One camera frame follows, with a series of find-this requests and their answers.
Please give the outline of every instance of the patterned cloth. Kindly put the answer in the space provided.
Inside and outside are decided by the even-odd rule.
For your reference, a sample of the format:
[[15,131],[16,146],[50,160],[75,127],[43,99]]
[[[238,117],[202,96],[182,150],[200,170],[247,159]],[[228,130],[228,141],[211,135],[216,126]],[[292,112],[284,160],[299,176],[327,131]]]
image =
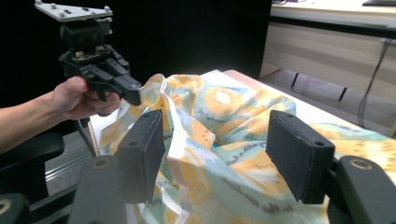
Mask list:
[[[326,204],[296,202],[265,153],[270,111],[295,114],[289,97],[190,75],[155,75],[140,94],[142,105],[123,103],[100,138],[113,154],[140,115],[163,112],[166,152],[152,202],[135,207],[140,222],[328,223]],[[336,157],[362,156],[396,173],[396,141],[343,124],[311,126],[334,142]]]

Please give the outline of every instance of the gray floor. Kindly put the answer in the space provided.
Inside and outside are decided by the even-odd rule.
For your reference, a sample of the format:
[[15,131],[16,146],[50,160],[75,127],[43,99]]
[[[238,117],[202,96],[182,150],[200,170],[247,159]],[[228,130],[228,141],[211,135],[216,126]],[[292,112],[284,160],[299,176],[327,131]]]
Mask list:
[[[338,101],[344,87],[303,74],[299,74],[292,87],[295,75],[295,72],[280,69],[261,78],[260,81],[341,119],[359,125],[358,108],[363,92],[347,89],[342,100]],[[395,121],[396,101],[391,102],[371,95],[367,98],[364,128],[391,136],[390,130]]]
[[[294,72],[282,69],[262,78],[261,82],[328,111],[339,118],[358,123],[357,114],[362,97],[361,92],[347,90],[343,100],[338,101],[343,87],[300,74],[292,88],[291,83],[294,76]],[[390,127],[395,120],[396,102],[372,96],[368,98],[364,121],[367,128],[389,135]],[[77,184],[81,166],[91,156],[78,132],[66,135],[64,141],[64,154],[46,164],[48,173],[55,174],[55,177],[48,181],[50,194]]]

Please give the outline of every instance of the chair armrest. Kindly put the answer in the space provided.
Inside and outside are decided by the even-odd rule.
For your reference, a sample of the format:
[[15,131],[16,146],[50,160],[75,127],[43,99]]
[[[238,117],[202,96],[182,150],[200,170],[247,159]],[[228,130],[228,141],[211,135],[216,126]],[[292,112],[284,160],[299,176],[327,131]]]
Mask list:
[[0,154],[0,171],[31,162],[45,162],[64,153],[64,138],[59,133],[42,133]]

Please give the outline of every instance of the forearm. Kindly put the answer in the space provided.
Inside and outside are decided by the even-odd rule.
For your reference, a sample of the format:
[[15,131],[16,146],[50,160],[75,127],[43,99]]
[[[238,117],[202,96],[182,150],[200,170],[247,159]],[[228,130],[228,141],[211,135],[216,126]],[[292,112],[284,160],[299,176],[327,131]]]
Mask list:
[[0,153],[65,120],[51,102],[52,92],[22,105],[0,109]]

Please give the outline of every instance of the human hand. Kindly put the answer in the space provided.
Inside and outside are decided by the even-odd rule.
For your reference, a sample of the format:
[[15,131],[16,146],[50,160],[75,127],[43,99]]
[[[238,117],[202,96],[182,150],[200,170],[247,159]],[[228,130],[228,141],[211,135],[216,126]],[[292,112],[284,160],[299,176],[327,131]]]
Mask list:
[[65,119],[84,119],[96,113],[111,114],[120,106],[120,97],[106,94],[106,102],[100,100],[95,91],[89,91],[82,77],[70,77],[52,92],[51,101]]

